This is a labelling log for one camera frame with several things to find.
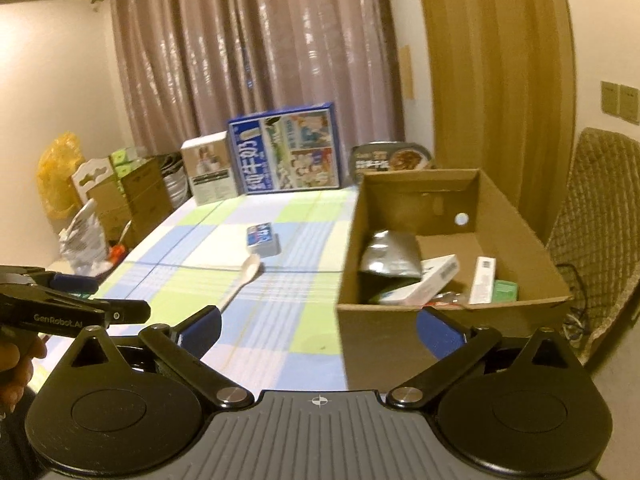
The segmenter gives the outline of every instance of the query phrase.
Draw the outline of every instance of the gray base plate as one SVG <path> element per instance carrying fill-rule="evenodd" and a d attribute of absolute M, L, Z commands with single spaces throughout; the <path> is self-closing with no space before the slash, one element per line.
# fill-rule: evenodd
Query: gray base plate
<path fill-rule="evenodd" d="M 373 392 L 265 392 L 220 413 L 180 458 L 144 480 L 488 480 L 453 456 L 418 413 Z M 63 480 L 48 473 L 44 480 Z M 573 480 L 595 480 L 584 473 Z"/>

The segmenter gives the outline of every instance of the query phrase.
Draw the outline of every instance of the spoon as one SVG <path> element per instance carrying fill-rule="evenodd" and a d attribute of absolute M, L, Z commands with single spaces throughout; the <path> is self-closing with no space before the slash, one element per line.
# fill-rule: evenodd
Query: spoon
<path fill-rule="evenodd" d="M 242 264 L 242 267 L 240 267 L 240 279 L 236 283 L 236 286 L 218 303 L 220 313 L 225 311 L 236 294 L 240 292 L 240 289 L 256 278 L 260 271 L 260 266 L 260 256 L 258 256 L 258 254 L 250 254 Z"/>

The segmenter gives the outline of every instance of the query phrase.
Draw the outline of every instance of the black disc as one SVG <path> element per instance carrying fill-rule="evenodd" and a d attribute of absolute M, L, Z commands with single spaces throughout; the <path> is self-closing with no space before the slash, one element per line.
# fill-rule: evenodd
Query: black disc
<path fill-rule="evenodd" d="M 564 478 L 604 450 L 610 415 L 592 384 L 571 372 L 535 367 L 471 378 L 445 394 L 436 414 L 451 447 L 497 473 Z"/>
<path fill-rule="evenodd" d="M 42 397 L 47 402 L 36 396 L 28 414 L 30 443 L 55 469 L 132 476 L 179 454 L 200 428 L 200 403 L 177 381 L 132 372 L 127 380 L 96 384 L 95 374 L 82 375 L 58 390 L 54 405 L 51 394 Z"/>

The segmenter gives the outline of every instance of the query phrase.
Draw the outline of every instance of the person's hand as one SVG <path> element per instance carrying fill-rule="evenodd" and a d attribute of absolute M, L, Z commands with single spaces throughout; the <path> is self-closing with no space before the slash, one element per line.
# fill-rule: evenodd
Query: person's hand
<path fill-rule="evenodd" d="M 24 389 L 33 377 L 33 358 L 43 359 L 47 356 L 46 341 L 37 337 L 26 355 L 20 357 L 18 347 L 0 340 L 0 372 L 12 371 L 11 380 L 0 384 L 0 402 L 12 413 L 18 404 Z"/>

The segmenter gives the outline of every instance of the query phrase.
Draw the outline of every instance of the checkered tablecloth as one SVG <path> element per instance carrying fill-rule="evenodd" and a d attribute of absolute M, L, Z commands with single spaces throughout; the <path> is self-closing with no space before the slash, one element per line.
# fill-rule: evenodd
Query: checkered tablecloth
<path fill-rule="evenodd" d="M 203 361 L 258 395 L 263 389 L 343 390 L 334 306 L 356 190 L 242 196 L 196 207 L 190 200 L 149 235 L 107 279 L 102 298 L 146 300 L 148 323 L 170 325 L 216 304 L 246 252 L 246 228 L 272 222 L 281 253 L 223 314 L 220 341 Z M 114 325 L 111 335 L 142 326 Z M 71 344 L 52 338 L 36 364 L 37 390 Z"/>

